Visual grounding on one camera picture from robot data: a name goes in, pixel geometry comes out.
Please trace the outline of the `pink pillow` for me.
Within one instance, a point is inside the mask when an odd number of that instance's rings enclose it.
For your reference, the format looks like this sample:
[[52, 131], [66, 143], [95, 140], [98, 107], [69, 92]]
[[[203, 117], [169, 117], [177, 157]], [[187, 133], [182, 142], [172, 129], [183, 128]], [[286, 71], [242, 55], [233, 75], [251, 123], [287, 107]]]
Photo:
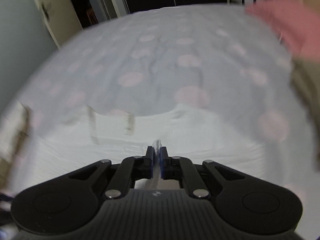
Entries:
[[297, 0], [259, 0], [246, 12], [264, 21], [295, 56], [319, 60], [319, 13]]

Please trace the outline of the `polka dot bed sheet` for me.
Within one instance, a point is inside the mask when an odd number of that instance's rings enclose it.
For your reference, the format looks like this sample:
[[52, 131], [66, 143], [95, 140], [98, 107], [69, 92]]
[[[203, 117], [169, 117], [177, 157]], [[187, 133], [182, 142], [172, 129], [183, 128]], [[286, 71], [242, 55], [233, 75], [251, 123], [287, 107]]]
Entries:
[[291, 86], [291, 70], [280, 39], [241, 6], [163, 8], [82, 31], [30, 77], [12, 104], [17, 100], [31, 114], [51, 115], [83, 105], [134, 115], [164, 113], [179, 103], [259, 107], [259, 133], [272, 148], [277, 172], [271, 183], [300, 198], [297, 232], [316, 239], [317, 135]]

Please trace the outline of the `white textured garment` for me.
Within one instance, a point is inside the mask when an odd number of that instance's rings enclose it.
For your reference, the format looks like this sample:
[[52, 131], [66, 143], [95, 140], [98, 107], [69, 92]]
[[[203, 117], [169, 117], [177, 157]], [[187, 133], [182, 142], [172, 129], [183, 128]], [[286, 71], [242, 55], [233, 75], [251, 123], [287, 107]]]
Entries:
[[148, 146], [165, 146], [170, 155], [196, 164], [210, 159], [276, 182], [272, 148], [258, 129], [261, 113], [251, 105], [200, 109], [184, 103], [150, 115], [98, 113], [86, 105], [57, 115], [33, 112], [9, 187], [18, 193], [101, 159], [119, 163], [143, 155]]

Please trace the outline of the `white thin garment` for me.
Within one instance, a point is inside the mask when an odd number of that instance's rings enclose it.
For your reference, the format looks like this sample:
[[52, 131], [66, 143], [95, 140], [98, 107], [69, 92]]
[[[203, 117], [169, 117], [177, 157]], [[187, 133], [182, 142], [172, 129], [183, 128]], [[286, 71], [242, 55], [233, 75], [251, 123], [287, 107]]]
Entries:
[[31, 109], [15, 100], [1, 118], [1, 190], [9, 181], [16, 157], [29, 137]]

